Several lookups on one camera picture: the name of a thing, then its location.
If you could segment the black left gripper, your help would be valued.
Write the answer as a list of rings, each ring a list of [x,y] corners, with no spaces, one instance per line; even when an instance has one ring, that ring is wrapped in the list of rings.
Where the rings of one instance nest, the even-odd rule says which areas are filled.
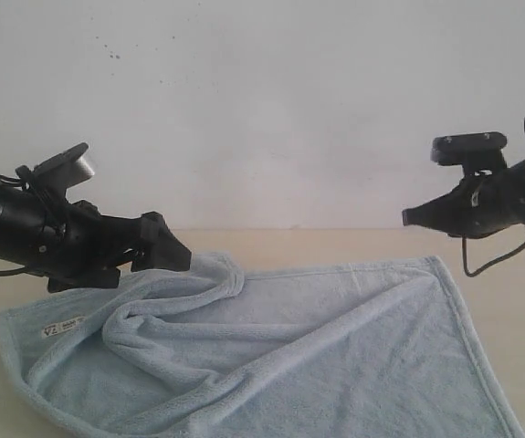
[[[84,203],[69,213],[66,240],[44,268],[47,291],[71,288],[115,288],[125,264],[132,272],[190,268],[192,252],[171,232],[161,214],[137,218],[96,214]]]

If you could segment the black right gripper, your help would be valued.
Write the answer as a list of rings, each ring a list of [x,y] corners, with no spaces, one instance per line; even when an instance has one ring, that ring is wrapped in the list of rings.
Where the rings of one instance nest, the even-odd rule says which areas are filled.
[[[525,160],[489,176],[467,177],[449,194],[404,209],[402,223],[467,238],[525,225]]]

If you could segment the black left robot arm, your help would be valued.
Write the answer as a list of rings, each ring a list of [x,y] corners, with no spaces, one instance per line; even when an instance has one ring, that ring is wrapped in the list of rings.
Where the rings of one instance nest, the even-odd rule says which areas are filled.
[[[122,265],[134,272],[189,269],[190,249],[161,214],[104,215],[88,201],[70,203],[37,182],[28,168],[19,173],[17,180],[0,177],[0,259],[16,264],[0,277],[45,277],[48,292],[56,293],[115,288]]]

